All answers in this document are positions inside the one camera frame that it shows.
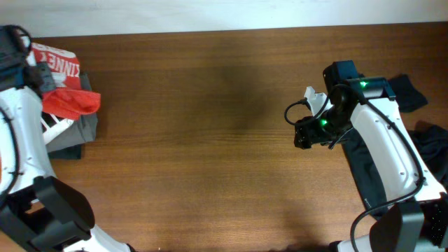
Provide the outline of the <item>orange t-shirt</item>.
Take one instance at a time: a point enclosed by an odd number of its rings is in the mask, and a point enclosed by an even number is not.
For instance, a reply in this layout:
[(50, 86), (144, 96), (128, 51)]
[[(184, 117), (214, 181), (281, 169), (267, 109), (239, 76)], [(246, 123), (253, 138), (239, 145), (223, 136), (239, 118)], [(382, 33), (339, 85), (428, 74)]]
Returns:
[(35, 60), (49, 68), (55, 82), (43, 92), (43, 112), (78, 120), (99, 110), (101, 95), (81, 86), (81, 65), (75, 53), (40, 43), (33, 43), (32, 51)]

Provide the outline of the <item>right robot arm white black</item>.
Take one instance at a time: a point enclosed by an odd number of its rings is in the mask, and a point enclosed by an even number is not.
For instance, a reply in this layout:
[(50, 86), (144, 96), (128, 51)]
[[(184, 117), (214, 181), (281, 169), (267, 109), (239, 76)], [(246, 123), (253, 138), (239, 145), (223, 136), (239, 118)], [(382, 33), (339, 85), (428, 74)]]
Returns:
[(307, 87), (299, 101), (311, 115), (294, 122), (298, 148), (331, 146), (356, 130), (379, 173), (386, 202), (361, 213), (350, 238), (332, 251), (446, 251), (447, 191), (426, 167), (400, 117), (385, 78), (330, 82), (328, 93)]

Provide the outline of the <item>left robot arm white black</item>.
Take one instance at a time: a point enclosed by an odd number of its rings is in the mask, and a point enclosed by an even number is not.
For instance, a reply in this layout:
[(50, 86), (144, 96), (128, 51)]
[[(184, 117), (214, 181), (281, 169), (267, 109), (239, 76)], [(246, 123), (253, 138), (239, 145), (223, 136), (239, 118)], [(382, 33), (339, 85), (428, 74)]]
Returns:
[(95, 223), (82, 193), (56, 177), (34, 70), (21, 63), (1, 71), (1, 231), (26, 251), (133, 251)]

